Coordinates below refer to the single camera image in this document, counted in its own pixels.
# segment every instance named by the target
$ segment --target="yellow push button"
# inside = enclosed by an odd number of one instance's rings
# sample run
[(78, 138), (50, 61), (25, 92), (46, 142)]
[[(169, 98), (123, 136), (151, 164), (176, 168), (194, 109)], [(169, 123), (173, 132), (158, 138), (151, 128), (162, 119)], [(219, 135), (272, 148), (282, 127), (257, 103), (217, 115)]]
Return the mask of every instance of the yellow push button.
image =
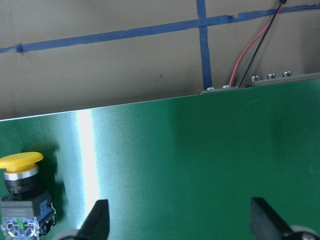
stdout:
[(30, 171), (36, 167), (36, 162), (44, 159), (40, 152), (23, 152), (0, 158), (0, 169), (6, 169), (9, 174)]

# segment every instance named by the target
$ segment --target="green panel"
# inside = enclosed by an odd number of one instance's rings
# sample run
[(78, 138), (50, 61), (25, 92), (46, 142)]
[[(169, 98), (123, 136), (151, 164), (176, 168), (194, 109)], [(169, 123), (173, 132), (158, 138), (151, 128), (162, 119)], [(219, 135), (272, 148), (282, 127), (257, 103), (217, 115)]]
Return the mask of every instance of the green panel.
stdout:
[(105, 198), (109, 240), (254, 239), (253, 196), (320, 232), (319, 116), (320, 80), (229, 90), (0, 121), (0, 157), (44, 154), (46, 240)]

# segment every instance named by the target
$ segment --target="blue tape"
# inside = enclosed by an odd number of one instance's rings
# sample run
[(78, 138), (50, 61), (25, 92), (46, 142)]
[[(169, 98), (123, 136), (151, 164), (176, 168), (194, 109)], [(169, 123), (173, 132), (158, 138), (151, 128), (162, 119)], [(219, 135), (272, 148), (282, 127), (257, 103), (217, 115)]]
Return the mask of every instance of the blue tape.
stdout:
[[(196, 0), (196, 9), (200, 19), (207, 18), (206, 0)], [(203, 88), (212, 87), (210, 50), (208, 46), (208, 27), (199, 27), (199, 41), (202, 67)]]
[[(284, 7), (282, 13), (302, 11), (302, 10), (314, 10), (320, 9), (320, 3), (317, 5), (299, 5), (292, 7)], [(188, 30), (193, 28), (215, 26), (222, 24), (230, 24), (248, 21), (256, 18), (261, 18), (264, 16), (272, 15), (275, 9), (262, 10), (262, 11), (251, 11), (239, 13), (238, 17), (233, 17), (229, 15), (206, 17), (196, 20), (181, 21), (169, 24), (162, 24), (156, 26), (141, 27), (129, 30), (113, 31), (107, 33), (98, 33), (85, 36), (69, 37), (64, 39), (41, 41), (27, 44), (14, 45), (10, 47), (0, 48), (0, 53), (8, 52), (15, 49), (18, 53), (25, 53), (28, 51), (37, 51), (53, 48), (61, 48), (67, 46), (73, 46), (78, 44), (91, 44), (98, 42), (106, 42), (118, 39), (135, 38), (142, 36), (149, 36), (155, 34), (170, 33), (182, 30)]]

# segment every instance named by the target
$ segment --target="wire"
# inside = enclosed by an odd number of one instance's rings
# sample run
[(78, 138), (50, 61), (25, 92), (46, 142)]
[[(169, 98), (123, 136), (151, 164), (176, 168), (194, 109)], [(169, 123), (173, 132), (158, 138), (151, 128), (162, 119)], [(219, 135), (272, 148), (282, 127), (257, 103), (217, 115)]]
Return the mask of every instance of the wire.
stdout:
[(266, 30), (265, 30), (265, 32), (264, 32), (264, 34), (263, 34), (263, 36), (262, 36), (262, 38), (261, 38), (258, 46), (256, 47), (256, 49), (255, 49), (255, 51), (254, 51), (254, 53), (253, 53), (253, 56), (252, 56), (252, 58), (251, 58), (251, 60), (250, 60), (250, 62), (249, 62), (249, 64), (248, 64), (248, 67), (246, 68), (246, 70), (245, 70), (245, 72), (244, 72), (244, 74), (243, 74), (243, 76), (242, 76), (242, 78), (241, 78), (241, 81), (240, 81), (239, 86), (238, 86), (239, 88), (240, 88), (241, 84), (243, 83), (243, 81), (244, 81), (244, 79), (245, 79), (245, 77), (246, 77), (246, 75), (247, 75), (247, 73), (248, 73), (248, 71), (249, 71), (249, 69), (250, 69), (250, 67), (251, 67), (254, 59), (255, 59), (255, 56), (257, 55), (257, 52), (258, 52), (258, 50), (259, 50), (262, 42), (264, 41), (264, 39), (265, 39), (265, 37), (266, 37), (266, 35), (267, 35), (267, 33), (268, 33), (268, 31), (269, 31), (272, 23), (274, 22), (276, 16), (279, 14), (279, 12), (281, 11), (281, 9), (282, 9), (282, 7), (283, 7), (283, 5), (284, 5), (285, 3), (286, 3), (286, 0), (280, 0), (280, 4), (279, 4), (277, 10), (276, 10), (276, 12), (273, 14), (272, 19), (271, 19), (270, 23), (268, 24), (268, 27), (266, 28)]
[[(277, 15), (280, 13), (280, 11), (281, 11), (284, 3), (285, 3), (285, 2), (283, 2), (283, 1), (280, 1), (280, 2), (281, 2), (281, 4), (279, 5), (277, 11), (275, 12), (275, 15), (273, 15), (274, 18), (276, 18)], [(233, 83), (234, 83), (235, 75), (236, 75), (237, 69), (238, 69), (238, 67), (239, 67), (239, 63), (240, 63), (240, 61), (242, 60), (243, 56), (244, 56), (245, 53), (248, 51), (248, 49), (254, 44), (254, 42), (256, 42), (256, 41), (261, 37), (261, 35), (264, 34), (264, 33), (270, 28), (270, 26), (271, 26), (274, 18), (272, 18), (272, 20), (262, 29), (261, 32), (259, 32), (259, 34), (258, 34), (257, 36), (255, 36), (255, 38), (254, 38), (254, 39), (244, 48), (244, 50), (242, 51), (241, 55), (239, 56), (238, 60), (236, 61), (235, 66), (234, 66), (234, 68), (233, 68), (232, 75), (231, 75), (230, 81), (229, 81), (229, 85), (230, 85), (230, 86), (232, 86)]]

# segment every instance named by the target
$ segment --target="red wire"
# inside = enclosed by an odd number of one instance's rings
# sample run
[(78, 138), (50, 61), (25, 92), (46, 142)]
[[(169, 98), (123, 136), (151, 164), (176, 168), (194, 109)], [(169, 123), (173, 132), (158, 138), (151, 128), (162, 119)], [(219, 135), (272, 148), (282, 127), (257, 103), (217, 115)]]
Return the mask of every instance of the red wire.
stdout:
[[(281, 9), (283, 8), (284, 4), (282, 3), (281, 7), (279, 8), (278, 12), (276, 13), (275, 16), (278, 16), (278, 14), (280, 13)], [(267, 30), (267, 28), (269, 27), (270, 22), (264, 27), (264, 29), (262, 29), (261, 32), (259, 32), (259, 34), (257, 36), (255, 36), (255, 38), (245, 47), (245, 49), (242, 51), (241, 55), (239, 56), (238, 60), (236, 61), (236, 64), (234, 66), (230, 81), (229, 81), (229, 85), (232, 86), (235, 80), (235, 75), (239, 66), (239, 63), (241, 61), (241, 59), (243, 58), (243, 56), (245, 55), (245, 53), (248, 51), (248, 49), (252, 46), (252, 44), (254, 44), (255, 41), (257, 41), (257, 39), (259, 39)]]

